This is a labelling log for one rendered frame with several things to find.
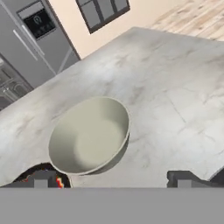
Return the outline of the grey fridge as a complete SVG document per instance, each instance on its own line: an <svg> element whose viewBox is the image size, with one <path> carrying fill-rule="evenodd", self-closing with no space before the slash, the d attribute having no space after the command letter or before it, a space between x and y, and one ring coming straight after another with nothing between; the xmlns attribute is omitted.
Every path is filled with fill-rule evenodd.
<svg viewBox="0 0 224 224"><path fill-rule="evenodd" d="M0 0L0 54L33 88L81 60L50 0Z"/></svg>

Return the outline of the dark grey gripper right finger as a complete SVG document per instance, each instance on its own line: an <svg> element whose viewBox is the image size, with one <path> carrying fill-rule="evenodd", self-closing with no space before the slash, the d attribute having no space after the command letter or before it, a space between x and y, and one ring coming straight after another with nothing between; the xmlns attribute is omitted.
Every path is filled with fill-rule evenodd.
<svg viewBox="0 0 224 224"><path fill-rule="evenodd" d="M190 171L168 171L166 177L168 188L224 188L224 184L203 180Z"/></svg>

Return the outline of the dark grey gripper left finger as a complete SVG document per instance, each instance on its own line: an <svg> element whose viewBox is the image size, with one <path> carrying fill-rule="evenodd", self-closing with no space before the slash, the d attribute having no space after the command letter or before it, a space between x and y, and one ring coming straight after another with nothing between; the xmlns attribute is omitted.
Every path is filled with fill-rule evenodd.
<svg viewBox="0 0 224 224"><path fill-rule="evenodd" d="M54 188L57 187L55 171L35 171L26 181L16 181L3 188Z"/></svg>

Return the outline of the grey cupboard run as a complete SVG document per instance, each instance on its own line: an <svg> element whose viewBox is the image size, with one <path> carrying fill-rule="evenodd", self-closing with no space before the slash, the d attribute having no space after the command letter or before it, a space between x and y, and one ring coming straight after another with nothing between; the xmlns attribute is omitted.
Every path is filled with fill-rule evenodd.
<svg viewBox="0 0 224 224"><path fill-rule="evenodd" d="M0 111L32 90L33 87L0 54Z"/></svg>

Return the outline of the pale green-grey bowl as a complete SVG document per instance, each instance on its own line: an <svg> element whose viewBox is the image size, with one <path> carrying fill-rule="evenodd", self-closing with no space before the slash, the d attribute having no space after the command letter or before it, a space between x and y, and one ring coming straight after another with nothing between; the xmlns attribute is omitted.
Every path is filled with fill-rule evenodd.
<svg viewBox="0 0 224 224"><path fill-rule="evenodd" d="M101 173L120 162L130 137L130 113L117 99L98 96L70 108L48 144L52 166L73 175Z"/></svg>

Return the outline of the dark framed window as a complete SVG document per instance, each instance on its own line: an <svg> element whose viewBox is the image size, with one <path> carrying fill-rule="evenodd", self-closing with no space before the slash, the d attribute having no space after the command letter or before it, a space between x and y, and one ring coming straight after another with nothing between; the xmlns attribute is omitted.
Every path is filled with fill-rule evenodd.
<svg viewBox="0 0 224 224"><path fill-rule="evenodd" d="M129 0L75 0L90 34L130 10Z"/></svg>

